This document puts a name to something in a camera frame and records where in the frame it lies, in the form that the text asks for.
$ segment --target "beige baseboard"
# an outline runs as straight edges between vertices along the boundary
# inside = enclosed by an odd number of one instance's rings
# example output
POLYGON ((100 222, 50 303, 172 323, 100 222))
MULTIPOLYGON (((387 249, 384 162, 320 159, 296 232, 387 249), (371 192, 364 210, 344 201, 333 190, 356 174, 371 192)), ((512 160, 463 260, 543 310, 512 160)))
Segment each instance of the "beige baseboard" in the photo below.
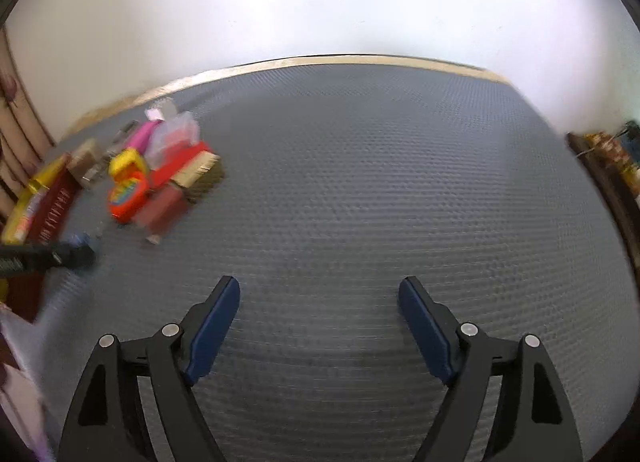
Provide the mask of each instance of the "beige baseboard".
POLYGON ((241 74, 249 74, 264 70, 274 70, 276 68, 287 68, 301 65, 326 65, 326 64, 373 64, 373 65, 394 65, 401 67, 420 68, 424 70, 435 70, 461 76, 469 76, 498 83, 508 84, 509 82, 503 77, 489 70, 475 68, 457 63, 449 63, 446 61, 437 61, 431 59, 422 59, 415 57, 402 56, 385 56, 385 55, 363 55, 363 54, 345 54, 345 55, 328 55, 328 56, 306 56, 306 57, 289 57, 283 59, 274 59, 270 61, 261 61, 248 65, 240 65, 236 67, 223 68, 219 70, 207 70, 194 76, 187 76, 182 79, 172 81, 162 87, 148 90, 138 96, 131 96, 112 103, 111 105, 98 108, 86 113, 80 117, 66 132, 65 137, 79 132, 80 130, 95 124, 103 119, 114 116, 123 110, 128 110, 134 106, 140 106, 154 99, 171 95, 180 90, 184 90, 196 85, 210 83, 220 79, 238 76, 241 74))

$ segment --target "red book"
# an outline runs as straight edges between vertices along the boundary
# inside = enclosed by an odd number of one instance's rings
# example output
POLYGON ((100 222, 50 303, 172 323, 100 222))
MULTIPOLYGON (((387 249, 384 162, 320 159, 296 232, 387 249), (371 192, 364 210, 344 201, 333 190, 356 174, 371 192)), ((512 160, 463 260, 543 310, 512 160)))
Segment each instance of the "red book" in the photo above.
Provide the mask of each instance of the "red book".
MULTIPOLYGON (((82 190, 78 181, 64 167, 40 201, 26 242, 47 244, 55 241, 62 231, 66 216, 82 190)), ((27 274, 8 279, 9 294, 6 304, 14 314, 33 322, 40 309, 44 274, 27 274)))

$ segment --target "red package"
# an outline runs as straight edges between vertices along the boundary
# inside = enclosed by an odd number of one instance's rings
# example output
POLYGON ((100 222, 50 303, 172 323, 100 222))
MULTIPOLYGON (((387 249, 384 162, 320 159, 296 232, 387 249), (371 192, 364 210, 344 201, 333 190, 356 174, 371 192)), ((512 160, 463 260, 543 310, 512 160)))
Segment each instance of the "red package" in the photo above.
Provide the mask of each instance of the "red package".
POLYGON ((151 188, 158 189, 169 182, 172 176, 178 173, 182 167, 200 152, 210 152, 207 143, 201 140, 195 146, 184 148, 177 152, 169 162, 151 172, 151 188))

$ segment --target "toy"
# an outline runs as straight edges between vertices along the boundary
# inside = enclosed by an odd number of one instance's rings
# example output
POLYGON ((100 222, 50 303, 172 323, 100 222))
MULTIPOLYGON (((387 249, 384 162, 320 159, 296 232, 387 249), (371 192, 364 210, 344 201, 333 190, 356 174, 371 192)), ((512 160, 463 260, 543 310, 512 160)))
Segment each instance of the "toy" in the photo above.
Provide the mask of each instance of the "toy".
POLYGON ((141 172, 148 175, 148 167, 145 160, 138 153, 138 150, 127 148, 111 159, 109 164, 109 175, 116 181, 116 184, 126 180, 134 172, 141 172))
POLYGON ((194 146, 199 136, 198 122, 191 112, 184 112, 156 128, 146 149, 145 160, 151 169, 158 169, 180 150, 194 146))
POLYGON ((95 182, 100 180, 106 171, 109 169, 109 163, 111 159, 117 156, 123 149, 123 140, 138 126, 137 121, 129 121, 122 128, 120 128, 113 140, 111 146, 102 154, 100 159, 89 169, 87 169, 82 175, 81 179, 77 179, 78 182, 85 189, 90 189, 95 182))
POLYGON ((121 224, 129 222, 147 202, 148 192, 149 183, 141 171, 134 171, 129 177, 118 182, 109 193, 109 210, 113 218, 121 224))
POLYGON ((158 244, 188 209, 189 203, 182 190, 169 182, 136 214, 134 222, 144 231, 147 240, 158 244))
POLYGON ((180 150, 174 155, 169 162, 166 162, 160 168, 151 172, 151 187, 158 189, 167 182, 169 179, 178 173, 189 161, 193 160, 200 152, 210 152, 211 150, 207 146, 206 142, 202 140, 195 146, 190 146, 180 150))
POLYGON ((220 157, 211 152, 200 152, 172 177, 172 181, 183 190, 187 200, 195 204, 224 176, 220 157))
POLYGON ((162 124, 161 119, 143 122, 138 130, 129 137, 125 144, 125 148, 133 148, 134 150, 137 150, 140 155, 143 155, 149 146, 149 141, 151 140, 154 131, 160 124, 162 124))
POLYGON ((206 151, 198 153, 135 215, 134 222, 147 240, 158 244, 190 205, 223 177, 219 156, 206 151))

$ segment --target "clear plastic container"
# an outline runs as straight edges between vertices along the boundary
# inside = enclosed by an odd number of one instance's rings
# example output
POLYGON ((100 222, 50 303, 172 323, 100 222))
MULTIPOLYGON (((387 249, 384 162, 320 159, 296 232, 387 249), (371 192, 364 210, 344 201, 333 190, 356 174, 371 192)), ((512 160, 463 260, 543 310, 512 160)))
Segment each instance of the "clear plastic container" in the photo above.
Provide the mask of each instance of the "clear plastic container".
POLYGON ((180 150, 200 140, 200 125, 191 112, 162 122, 151 135, 145 160, 151 169, 160 168, 180 150))

